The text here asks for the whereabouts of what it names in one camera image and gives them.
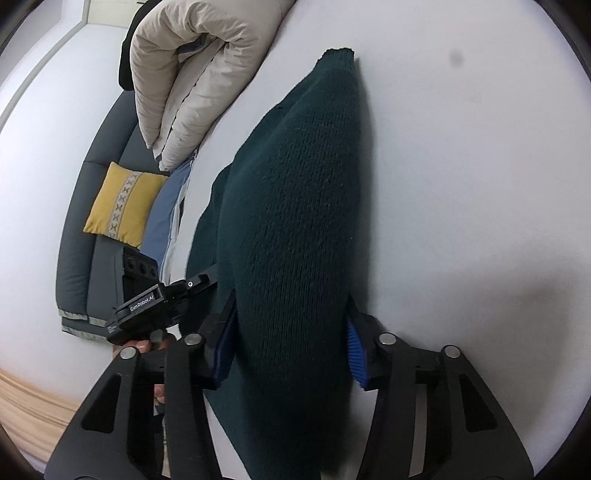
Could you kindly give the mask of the left hand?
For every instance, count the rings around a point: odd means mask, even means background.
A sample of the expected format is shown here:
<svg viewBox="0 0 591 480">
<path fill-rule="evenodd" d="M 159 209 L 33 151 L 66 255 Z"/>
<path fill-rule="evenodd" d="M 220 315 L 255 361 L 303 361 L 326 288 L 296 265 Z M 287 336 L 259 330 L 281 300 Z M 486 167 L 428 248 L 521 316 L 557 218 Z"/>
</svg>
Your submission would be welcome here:
<svg viewBox="0 0 591 480">
<path fill-rule="evenodd" d="M 166 350 L 175 342 L 176 337 L 165 332 L 155 342 L 148 339 L 130 340 L 123 345 L 124 348 L 135 348 L 141 354 L 141 365 L 148 371 L 148 378 L 153 385 L 154 401 L 158 405 L 165 403 L 164 354 L 159 354 L 159 351 Z"/>
</svg>

